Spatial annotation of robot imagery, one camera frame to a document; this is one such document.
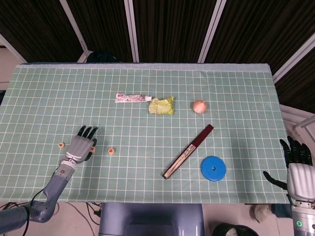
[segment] green grid tablecloth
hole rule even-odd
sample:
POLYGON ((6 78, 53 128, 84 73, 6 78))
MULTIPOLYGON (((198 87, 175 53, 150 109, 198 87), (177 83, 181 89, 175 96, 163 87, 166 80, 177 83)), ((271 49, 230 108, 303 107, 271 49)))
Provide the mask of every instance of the green grid tablecloth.
POLYGON ((262 171, 286 179, 286 131, 270 69, 252 65, 20 65, 0 106, 0 199, 29 200, 50 179, 72 135, 98 126, 92 158, 77 165, 60 200, 146 203, 284 203, 262 171), (174 96, 174 115, 116 93, 174 96), (192 102, 208 103, 196 114, 192 102), (211 124, 215 129, 169 179, 162 172, 211 124), (109 147, 115 154, 110 156, 109 147), (226 164, 206 180, 201 161, 226 164))

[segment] floor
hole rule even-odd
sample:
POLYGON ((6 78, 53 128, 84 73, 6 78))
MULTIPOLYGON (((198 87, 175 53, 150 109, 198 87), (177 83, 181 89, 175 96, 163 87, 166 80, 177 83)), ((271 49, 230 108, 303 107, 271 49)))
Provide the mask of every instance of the floor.
MULTIPOLYGON (((7 49, 0 49, 0 90, 6 90, 10 81, 12 72, 16 65, 21 62, 16 59, 7 49)), ((285 121, 288 135, 306 143, 311 147, 311 152, 315 153, 315 146, 305 130, 297 128, 293 129, 293 122, 285 121)), ((27 235, 29 236, 95 236, 98 233, 98 225, 94 224, 88 215, 86 205, 84 203, 59 203, 59 210, 56 208, 55 215, 45 224, 30 222, 27 235)), ((206 236, 211 233, 216 225, 221 222, 230 224, 246 225, 255 230, 260 236, 292 236, 292 220, 277 218, 270 215, 262 223, 257 223, 250 215, 250 205, 244 204, 203 204, 203 216, 206 236)), ((92 215, 92 218, 98 223, 99 218, 92 215)), ((24 226, 13 232, 9 232, 7 236, 20 236, 23 234, 24 226)))

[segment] blue plastic lid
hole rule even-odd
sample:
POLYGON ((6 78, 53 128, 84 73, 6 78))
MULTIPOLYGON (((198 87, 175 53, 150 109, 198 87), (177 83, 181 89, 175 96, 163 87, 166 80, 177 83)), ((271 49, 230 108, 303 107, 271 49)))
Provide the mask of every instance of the blue plastic lid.
POLYGON ((226 173, 225 163, 216 156, 208 156, 201 162, 202 175, 211 181, 219 181, 226 173))

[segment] robotic hand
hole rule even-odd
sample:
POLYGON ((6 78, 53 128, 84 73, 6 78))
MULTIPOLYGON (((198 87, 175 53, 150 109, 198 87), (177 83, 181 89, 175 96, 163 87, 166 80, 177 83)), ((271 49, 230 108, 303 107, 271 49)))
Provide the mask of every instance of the robotic hand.
POLYGON ((65 154, 65 159, 57 167, 46 187, 40 191, 43 191, 47 200, 45 202, 34 201, 40 193, 38 192, 30 202, 0 211, 0 234, 16 230, 26 222, 28 227, 29 221, 44 223, 52 217, 57 200, 76 169, 75 165, 87 161, 92 155, 91 148, 96 146, 97 140, 91 139, 97 131, 97 127, 94 129, 88 127, 86 130, 85 128, 84 125, 79 133, 73 137, 65 154))
POLYGON ((266 179, 288 191, 292 206, 295 236, 315 236, 315 167, 309 148, 287 137, 290 147, 280 139, 287 167, 287 183, 272 178, 266 171, 266 179))

